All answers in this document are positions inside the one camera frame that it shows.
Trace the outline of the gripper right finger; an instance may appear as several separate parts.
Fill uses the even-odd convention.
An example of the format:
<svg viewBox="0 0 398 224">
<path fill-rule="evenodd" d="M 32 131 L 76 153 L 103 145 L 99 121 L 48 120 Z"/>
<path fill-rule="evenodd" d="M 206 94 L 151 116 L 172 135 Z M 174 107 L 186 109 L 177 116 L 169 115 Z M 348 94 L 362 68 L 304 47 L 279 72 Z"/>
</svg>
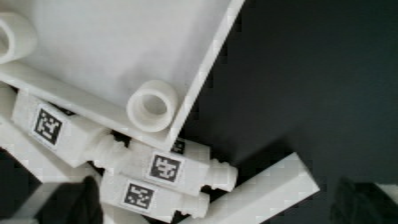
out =
<svg viewBox="0 0 398 224">
<path fill-rule="evenodd" d="M 398 224 L 398 184 L 355 182 L 336 186 L 330 224 Z"/>
</svg>

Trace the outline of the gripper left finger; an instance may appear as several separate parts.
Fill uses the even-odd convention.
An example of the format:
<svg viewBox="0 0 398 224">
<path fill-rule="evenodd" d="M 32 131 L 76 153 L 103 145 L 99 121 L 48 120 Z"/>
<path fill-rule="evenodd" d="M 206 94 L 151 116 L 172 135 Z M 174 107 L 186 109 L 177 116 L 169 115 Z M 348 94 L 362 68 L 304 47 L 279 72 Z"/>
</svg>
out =
<svg viewBox="0 0 398 224">
<path fill-rule="evenodd" d="M 62 183 L 37 212 L 39 224 L 103 224 L 99 187 L 90 176 Z"/>
</svg>

